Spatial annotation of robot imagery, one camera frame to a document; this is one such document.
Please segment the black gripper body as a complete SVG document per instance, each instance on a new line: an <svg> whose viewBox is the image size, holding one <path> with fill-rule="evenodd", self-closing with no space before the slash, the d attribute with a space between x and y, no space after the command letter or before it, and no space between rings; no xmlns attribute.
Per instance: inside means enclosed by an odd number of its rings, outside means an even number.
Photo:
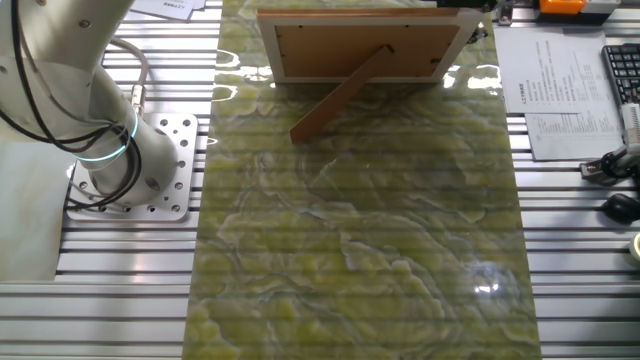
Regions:
<svg viewBox="0 0 640 360"><path fill-rule="evenodd" d="M436 0L438 8L469 8L478 11L492 11L498 0Z"/></svg>

